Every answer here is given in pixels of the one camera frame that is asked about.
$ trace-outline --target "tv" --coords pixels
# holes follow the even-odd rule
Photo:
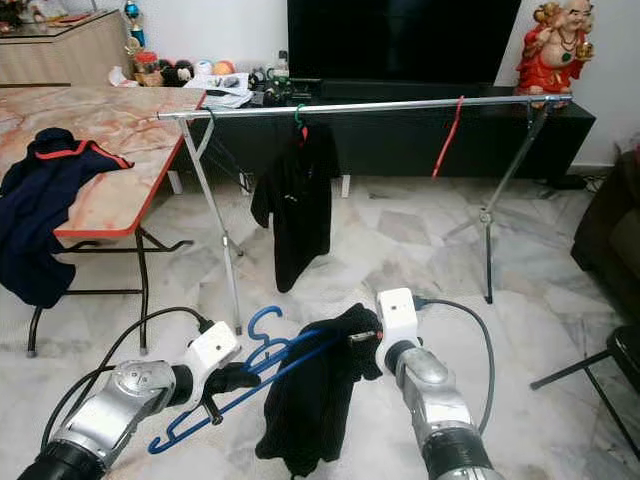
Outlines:
[[[493,84],[520,0],[288,0],[295,79]]]

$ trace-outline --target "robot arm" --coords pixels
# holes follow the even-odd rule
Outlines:
[[[216,323],[195,339],[177,365],[124,362],[105,387],[73,412],[19,480],[97,480],[116,461],[145,418],[167,406],[193,410],[204,404],[212,422],[217,408],[206,386],[240,351],[231,329]]]
[[[380,293],[378,314],[383,339],[376,363],[396,377],[430,480],[502,480],[456,389],[453,372],[420,347],[411,291]]]

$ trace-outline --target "brown sofa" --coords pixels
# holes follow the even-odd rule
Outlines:
[[[628,152],[595,195],[571,255],[607,287],[624,313],[640,321],[640,154]]]

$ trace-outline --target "white wall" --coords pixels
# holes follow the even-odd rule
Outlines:
[[[522,0],[497,85],[517,82],[522,39],[534,26],[533,10],[544,0]],[[89,0],[63,0],[87,9]],[[124,0],[97,0],[119,8]],[[147,45],[161,57],[178,60],[230,59],[239,67],[274,63],[287,48],[287,0],[138,0]],[[574,83],[577,102],[598,120],[574,165],[606,165],[614,141],[640,131],[640,0],[594,0],[596,22],[590,35],[596,57]],[[482,35],[474,37],[481,44]]]

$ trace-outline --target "black tv cabinet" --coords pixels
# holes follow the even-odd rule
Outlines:
[[[513,89],[421,84],[328,82],[305,104],[512,95]],[[332,113],[305,120],[331,125],[342,173],[345,175],[427,176],[431,174],[453,121],[454,109],[397,112]],[[554,179],[573,162],[595,117],[573,103],[555,111],[540,133],[516,176]],[[205,121],[192,124],[198,140]],[[291,141],[292,116],[220,118],[215,135],[233,153],[240,166],[255,174]],[[501,177],[527,131],[526,108],[521,105],[465,107],[455,140],[440,170],[443,177]],[[184,149],[177,168],[190,168]]]

